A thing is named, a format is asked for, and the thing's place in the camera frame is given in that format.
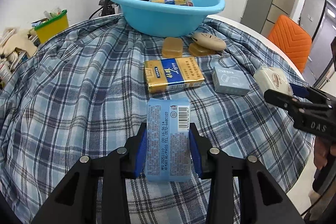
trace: small gray box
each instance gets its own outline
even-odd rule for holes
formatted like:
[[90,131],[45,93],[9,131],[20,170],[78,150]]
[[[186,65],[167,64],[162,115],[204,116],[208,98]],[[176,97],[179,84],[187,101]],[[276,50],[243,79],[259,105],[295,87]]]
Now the small gray box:
[[236,95],[246,95],[250,90],[249,82],[245,74],[240,70],[214,67],[212,81],[215,92]]

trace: human hand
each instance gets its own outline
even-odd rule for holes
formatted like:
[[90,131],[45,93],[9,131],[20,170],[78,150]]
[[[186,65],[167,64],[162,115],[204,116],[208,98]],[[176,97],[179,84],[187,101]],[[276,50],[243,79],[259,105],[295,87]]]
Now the human hand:
[[[336,156],[336,144],[330,147],[330,153]],[[317,169],[321,170],[327,165],[327,155],[329,154],[328,147],[322,141],[320,137],[315,138],[314,145],[314,164]]]

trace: yellow cigarette pack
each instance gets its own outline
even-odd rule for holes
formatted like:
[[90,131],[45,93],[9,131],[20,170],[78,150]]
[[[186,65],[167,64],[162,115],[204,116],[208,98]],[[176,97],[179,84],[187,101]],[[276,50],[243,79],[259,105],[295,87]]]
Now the yellow cigarette pack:
[[149,93],[191,88],[204,82],[194,57],[150,60],[144,68]]

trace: ceiling light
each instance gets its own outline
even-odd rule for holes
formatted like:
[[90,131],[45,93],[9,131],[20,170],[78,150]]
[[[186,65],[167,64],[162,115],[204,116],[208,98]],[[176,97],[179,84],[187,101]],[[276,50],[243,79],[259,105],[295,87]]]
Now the ceiling light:
[[328,11],[329,15],[331,15],[333,18],[335,18],[335,14],[331,10],[327,9],[327,11]]

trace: green bin rim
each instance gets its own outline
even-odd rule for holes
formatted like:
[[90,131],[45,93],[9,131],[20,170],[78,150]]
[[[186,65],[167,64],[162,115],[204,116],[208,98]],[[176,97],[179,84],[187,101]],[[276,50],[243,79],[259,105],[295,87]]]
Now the green bin rim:
[[50,20],[47,20],[46,22],[42,23],[41,25],[38,25],[35,27],[35,31],[43,28],[44,26],[47,26],[48,24],[51,24],[57,20],[59,20],[62,16],[64,16],[68,11],[67,10],[63,10],[57,17],[54,17]]

